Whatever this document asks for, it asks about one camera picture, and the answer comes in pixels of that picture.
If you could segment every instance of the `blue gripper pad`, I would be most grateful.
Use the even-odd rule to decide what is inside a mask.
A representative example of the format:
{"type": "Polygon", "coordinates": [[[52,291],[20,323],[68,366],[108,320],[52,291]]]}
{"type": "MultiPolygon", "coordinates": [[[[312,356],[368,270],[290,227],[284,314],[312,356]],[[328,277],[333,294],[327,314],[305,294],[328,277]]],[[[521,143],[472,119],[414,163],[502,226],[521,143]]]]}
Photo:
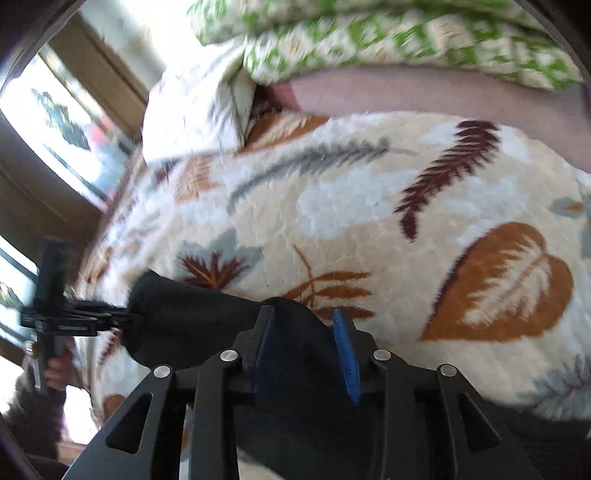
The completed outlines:
{"type": "Polygon", "coordinates": [[[333,314],[333,335],[339,353],[340,370],[351,401],[357,405],[361,399],[361,381],[359,379],[359,362],[355,358],[355,350],[347,334],[345,318],[340,309],[333,314]]]}

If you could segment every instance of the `black handle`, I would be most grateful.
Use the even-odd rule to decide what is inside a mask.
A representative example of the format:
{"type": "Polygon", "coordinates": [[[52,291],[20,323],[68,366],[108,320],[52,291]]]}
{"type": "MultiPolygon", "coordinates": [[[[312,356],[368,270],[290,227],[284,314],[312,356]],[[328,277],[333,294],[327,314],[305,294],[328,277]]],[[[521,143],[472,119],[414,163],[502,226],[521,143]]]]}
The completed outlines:
{"type": "Polygon", "coordinates": [[[55,356],[66,353],[66,338],[62,335],[37,335],[38,354],[33,367],[35,376],[35,388],[42,395],[47,395],[49,390],[45,380],[47,362],[55,356]]]}

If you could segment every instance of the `metal screw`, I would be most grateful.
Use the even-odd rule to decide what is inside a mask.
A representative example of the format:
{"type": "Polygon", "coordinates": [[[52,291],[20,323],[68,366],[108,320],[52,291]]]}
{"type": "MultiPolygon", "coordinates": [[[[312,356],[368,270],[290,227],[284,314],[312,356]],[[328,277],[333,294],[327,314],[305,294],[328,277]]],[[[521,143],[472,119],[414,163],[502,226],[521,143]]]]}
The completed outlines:
{"type": "Polygon", "coordinates": [[[380,360],[381,362],[385,362],[386,360],[390,360],[392,358],[392,354],[387,350],[380,349],[374,352],[374,358],[376,360],[380,360]]]}
{"type": "Polygon", "coordinates": [[[235,350],[224,350],[220,353],[220,358],[224,362],[233,362],[236,358],[238,358],[238,352],[235,350]]]}
{"type": "Polygon", "coordinates": [[[167,367],[166,365],[160,365],[160,366],[154,368],[154,376],[156,378],[166,378],[169,375],[170,375],[170,367],[167,367]]]}
{"type": "Polygon", "coordinates": [[[457,368],[450,364],[442,365],[439,371],[444,377],[455,377],[457,374],[457,368]]]}

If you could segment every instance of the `fuzzy blanket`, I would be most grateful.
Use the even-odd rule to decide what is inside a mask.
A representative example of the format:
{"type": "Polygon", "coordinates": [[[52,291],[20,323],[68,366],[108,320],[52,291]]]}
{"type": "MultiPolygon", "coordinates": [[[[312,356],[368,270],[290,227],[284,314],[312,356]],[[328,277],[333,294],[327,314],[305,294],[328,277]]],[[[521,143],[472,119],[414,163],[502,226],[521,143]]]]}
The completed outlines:
{"type": "MultiPolygon", "coordinates": [[[[488,399],[591,419],[590,218],[589,176],[516,129],[276,113],[237,154],[138,163],[77,293],[125,305],[153,269],[296,299],[323,322],[345,307],[411,364],[451,363],[488,399]]],[[[118,332],[79,347],[104,420],[148,370],[118,332]]]]}

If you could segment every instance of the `window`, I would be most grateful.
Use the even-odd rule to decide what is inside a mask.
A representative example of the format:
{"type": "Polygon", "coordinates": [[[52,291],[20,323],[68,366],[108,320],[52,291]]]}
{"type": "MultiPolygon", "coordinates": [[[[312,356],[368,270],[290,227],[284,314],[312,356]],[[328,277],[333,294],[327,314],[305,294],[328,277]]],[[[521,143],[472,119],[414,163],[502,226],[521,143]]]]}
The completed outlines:
{"type": "Polygon", "coordinates": [[[10,82],[0,109],[70,187],[104,209],[134,144],[45,46],[10,82]]]}

